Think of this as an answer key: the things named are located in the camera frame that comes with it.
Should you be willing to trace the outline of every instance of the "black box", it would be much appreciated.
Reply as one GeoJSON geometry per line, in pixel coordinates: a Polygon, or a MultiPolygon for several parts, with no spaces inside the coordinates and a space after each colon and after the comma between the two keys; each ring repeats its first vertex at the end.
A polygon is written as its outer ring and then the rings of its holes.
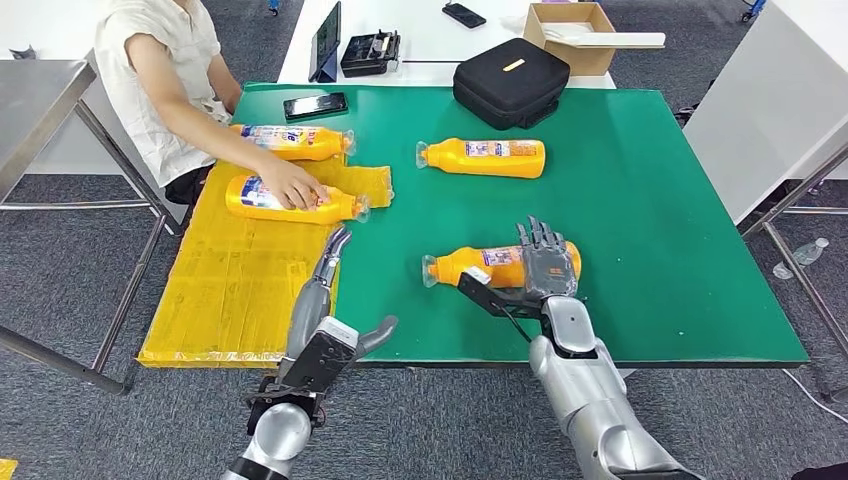
{"type": "Polygon", "coordinates": [[[351,37],[342,55],[342,73],[347,78],[380,75],[397,68],[400,53],[400,35],[384,32],[351,37]]]}
{"type": "Polygon", "coordinates": [[[513,38],[460,63],[453,96],[498,130],[530,128],[556,110],[570,71],[557,57],[513,38]]]}

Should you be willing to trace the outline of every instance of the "stainless steel table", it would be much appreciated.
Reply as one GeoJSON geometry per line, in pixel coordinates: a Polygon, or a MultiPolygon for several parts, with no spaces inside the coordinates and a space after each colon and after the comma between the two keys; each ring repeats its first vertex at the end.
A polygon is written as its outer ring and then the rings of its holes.
{"type": "Polygon", "coordinates": [[[121,394],[129,390],[129,385],[103,374],[109,353],[163,228],[167,225],[175,235],[182,234],[183,230],[83,101],[83,93],[95,78],[94,69],[84,60],[0,61],[0,210],[148,208],[155,216],[153,229],[91,366],[85,366],[2,326],[0,345],[103,390],[121,394]],[[27,167],[71,114],[78,115],[91,130],[141,198],[68,203],[5,202],[27,167]]]}
{"type": "MultiPolygon", "coordinates": [[[[811,188],[821,184],[831,172],[839,168],[846,161],[848,161],[848,144],[836,150],[826,162],[810,173],[783,200],[778,202],[771,210],[748,227],[748,230],[742,234],[742,238],[748,241],[761,230],[765,230],[768,233],[778,251],[783,256],[783,261],[789,267],[789,271],[801,283],[801,287],[807,293],[807,296],[810,297],[813,306],[818,310],[824,326],[830,332],[836,345],[842,351],[843,356],[848,359],[848,334],[840,326],[833,312],[830,311],[830,308],[825,303],[824,298],[816,290],[810,277],[807,276],[804,270],[801,270],[801,265],[795,260],[792,249],[774,225],[774,220],[784,213],[796,215],[848,215],[848,207],[800,207],[795,205],[811,188]]],[[[829,401],[848,402],[848,385],[842,385],[836,389],[820,393],[829,401]]]]}

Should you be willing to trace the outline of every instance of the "orange plastic bottle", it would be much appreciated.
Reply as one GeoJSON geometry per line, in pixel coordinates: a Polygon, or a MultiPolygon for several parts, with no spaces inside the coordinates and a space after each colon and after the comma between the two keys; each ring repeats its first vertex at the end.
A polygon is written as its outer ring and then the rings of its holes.
{"type": "MultiPolygon", "coordinates": [[[[565,249],[571,254],[574,274],[579,279],[583,269],[580,252],[569,241],[565,242],[565,249]]],[[[524,264],[519,246],[484,249],[462,247],[444,257],[425,255],[421,266],[424,286],[427,288],[437,283],[456,286],[459,284],[459,276],[470,267],[477,267],[491,277],[489,286],[492,288],[524,286],[524,264]]]]}
{"type": "Polygon", "coordinates": [[[348,156],[355,153],[353,130],[336,132],[324,127],[286,125],[230,125],[230,128],[283,160],[326,160],[339,153],[348,156]]]}
{"type": "Polygon", "coordinates": [[[449,173],[538,178],[545,168],[545,144],[538,140],[449,138],[435,145],[418,142],[415,153],[418,168],[436,167],[449,173]]]}
{"type": "Polygon", "coordinates": [[[327,187],[330,201],[315,210],[286,210],[256,176],[240,175],[227,186],[227,209],[234,215],[261,220],[332,225],[342,220],[368,221],[370,207],[364,195],[354,197],[327,187]]]}

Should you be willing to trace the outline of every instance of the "white shirt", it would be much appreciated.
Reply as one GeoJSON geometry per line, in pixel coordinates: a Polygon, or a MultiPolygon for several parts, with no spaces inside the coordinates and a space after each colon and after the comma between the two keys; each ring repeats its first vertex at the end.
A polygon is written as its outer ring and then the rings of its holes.
{"type": "Polygon", "coordinates": [[[94,52],[103,86],[124,129],[164,187],[214,159],[171,133],[153,108],[125,49],[127,39],[137,33],[152,35],[168,48],[191,104],[226,124],[230,115],[215,100],[206,74],[221,44],[200,0],[188,0],[185,10],[173,0],[110,0],[97,24],[94,52]]]}

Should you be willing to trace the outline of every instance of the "robotic arm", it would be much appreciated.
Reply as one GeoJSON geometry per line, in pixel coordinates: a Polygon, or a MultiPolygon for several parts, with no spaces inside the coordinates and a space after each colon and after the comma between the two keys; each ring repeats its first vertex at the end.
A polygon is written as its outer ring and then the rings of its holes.
{"type": "Polygon", "coordinates": [[[624,379],[595,337],[562,235],[530,217],[518,225],[525,269],[520,296],[492,290],[479,273],[464,272],[458,288],[495,316],[537,318],[542,334],[530,343],[530,366],[542,382],[563,433],[588,480],[699,480],[642,427],[624,379]]]}
{"type": "Polygon", "coordinates": [[[360,335],[329,315],[330,287],[350,236],[345,227],[330,235],[312,277],[301,288],[279,370],[266,376],[259,392],[248,399],[248,434],[253,437],[222,480],[288,480],[312,428],[323,425],[321,401],[327,388],[346,366],[386,343],[394,332],[397,318],[392,316],[360,335]]]}

